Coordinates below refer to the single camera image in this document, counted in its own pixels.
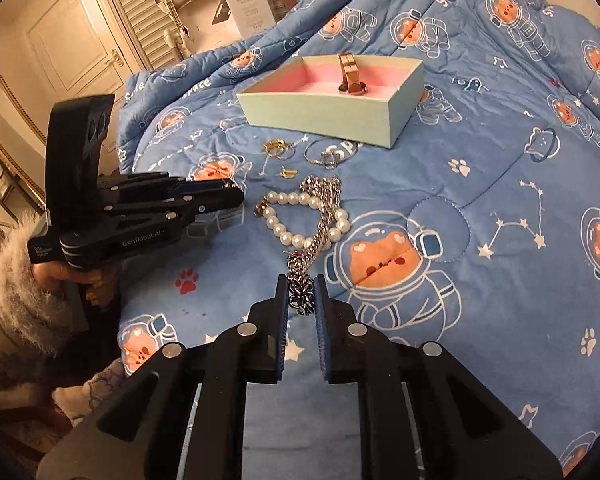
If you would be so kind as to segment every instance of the red paw print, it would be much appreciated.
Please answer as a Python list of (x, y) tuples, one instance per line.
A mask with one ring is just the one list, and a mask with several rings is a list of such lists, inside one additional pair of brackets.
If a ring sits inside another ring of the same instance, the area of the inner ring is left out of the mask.
[(180, 278), (175, 281), (174, 285), (180, 289), (181, 294), (187, 294), (196, 290), (196, 281), (199, 276), (193, 272), (193, 269), (183, 270), (180, 273)]

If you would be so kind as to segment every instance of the pearl bracelet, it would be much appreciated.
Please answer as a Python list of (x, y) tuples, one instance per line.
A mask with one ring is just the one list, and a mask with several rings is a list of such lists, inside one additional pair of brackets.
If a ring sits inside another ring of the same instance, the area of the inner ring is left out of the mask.
[[(307, 205), (314, 210), (323, 210), (322, 200), (317, 196), (310, 196), (308, 193), (296, 193), (293, 191), (287, 194), (269, 191), (265, 199), (269, 204), (300, 204)], [(307, 249), (313, 243), (314, 238), (311, 236), (305, 238), (302, 235), (295, 235), (287, 231), (286, 226), (280, 223), (280, 220), (276, 216), (276, 210), (273, 209), (272, 206), (267, 205), (267, 207), (262, 210), (262, 216), (264, 216), (267, 221), (267, 227), (273, 231), (273, 234), (280, 238), (280, 242), (284, 246), (292, 245), (296, 249)], [(323, 251), (327, 251), (331, 247), (332, 242), (340, 240), (342, 235), (347, 233), (351, 228), (349, 214), (344, 209), (336, 209), (336, 211), (334, 211), (334, 216), (336, 219), (336, 226), (329, 229), (328, 240), (322, 247)]]

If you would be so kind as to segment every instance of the white paw print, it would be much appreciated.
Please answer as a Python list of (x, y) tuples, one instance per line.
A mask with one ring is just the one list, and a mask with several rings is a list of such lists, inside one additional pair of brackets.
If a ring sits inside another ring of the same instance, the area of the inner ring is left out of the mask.
[(451, 171), (454, 173), (460, 173), (464, 177), (466, 177), (471, 171), (471, 168), (467, 166), (466, 161), (463, 158), (460, 160), (452, 158), (447, 164), (451, 168)]
[(592, 328), (587, 328), (584, 331), (584, 337), (580, 342), (580, 353), (582, 355), (586, 355), (587, 357), (591, 357), (591, 353), (593, 349), (596, 347), (596, 333)]

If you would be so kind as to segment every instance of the door handle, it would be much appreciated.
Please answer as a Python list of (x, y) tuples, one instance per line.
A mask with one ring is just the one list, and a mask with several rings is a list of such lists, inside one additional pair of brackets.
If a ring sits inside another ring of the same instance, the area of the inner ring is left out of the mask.
[(111, 49), (111, 56), (107, 57), (107, 59), (104, 61), (104, 64), (106, 66), (111, 66), (114, 63), (116, 63), (118, 66), (124, 66), (125, 63), (124, 61), (122, 61), (122, 58), (120, 57), (120, 54), (118, 53), (118, 51), (115, 48)]

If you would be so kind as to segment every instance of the silver screw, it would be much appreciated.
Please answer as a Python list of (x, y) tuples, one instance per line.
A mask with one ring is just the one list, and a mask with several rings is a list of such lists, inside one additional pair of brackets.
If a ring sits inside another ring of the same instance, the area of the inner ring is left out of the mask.
[(366, 334), (367, 328), (362, 323), (351, 323), (347, 327), (347, 332), (349, 332), (351, 335), (361, 336)]
[(238, 325), (238, 334), (243, 336), (253, 335), (257, 330), (258, 327), (253, 323), (240, 323), (240, 325)]
[(178, 357), (182, 353), (182, 346), (177, 343), (168, 343), (162, 347), (162, 355), (171, 359)]
[(433, 341), (429, 341), (428, 343), (424, 343), (424, 345), (422, 345), (422, 351), (425, 353), (425, 355), (430, 357), (438, 357), (440, 354), (442, 354), (442, 346), (440, 346), (438, 343), (434, 343)]

